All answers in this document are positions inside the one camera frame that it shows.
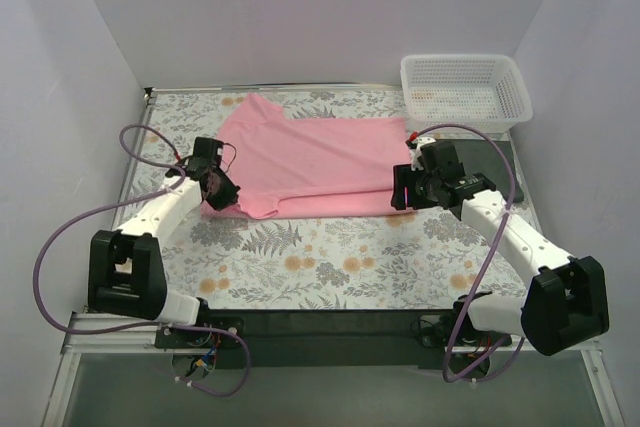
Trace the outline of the pink t shirt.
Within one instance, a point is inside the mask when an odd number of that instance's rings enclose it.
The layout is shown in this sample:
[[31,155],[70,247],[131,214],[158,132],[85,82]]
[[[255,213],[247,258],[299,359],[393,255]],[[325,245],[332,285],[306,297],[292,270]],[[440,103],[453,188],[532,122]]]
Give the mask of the pink t shirt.
[[405,121],[391,118],[288,119],[281,106],[249,94],[218,139],[238,185],[222,217],[264,219],[376,217],[390,205],[393,168],[407,164]]

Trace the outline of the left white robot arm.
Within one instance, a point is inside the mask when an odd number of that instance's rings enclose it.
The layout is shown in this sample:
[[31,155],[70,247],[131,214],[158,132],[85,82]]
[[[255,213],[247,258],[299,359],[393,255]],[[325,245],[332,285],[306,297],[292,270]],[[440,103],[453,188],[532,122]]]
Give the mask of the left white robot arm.
[[199,313],[202,302],[168,287],[162,247],[201,204],[221,211],[237,203],[240,187],[221,167],[227,146],[198,137],[192,154],[166,172],[154,198],[116,230],[93,236],[88,275],[91,309],[178,325],[180,337],[193,347],[211,339],[213,324]]

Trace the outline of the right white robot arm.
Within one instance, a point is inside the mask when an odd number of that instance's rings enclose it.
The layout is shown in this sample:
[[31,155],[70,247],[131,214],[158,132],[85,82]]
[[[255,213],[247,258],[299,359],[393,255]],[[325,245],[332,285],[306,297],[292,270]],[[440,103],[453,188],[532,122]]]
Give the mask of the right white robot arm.
[[393,168],[392,207],[451,212],[497,244],[495,252],[527,289],[519,298],[490,291],[466,295],[432,333],[469,345],[488,332],[516,335],[551,356],[609,330],[605,274],[598,261],[573,256],[511,213],[493,182],[481,173],[466,174],[452,142],[422,136],[408,146],[411,162]]

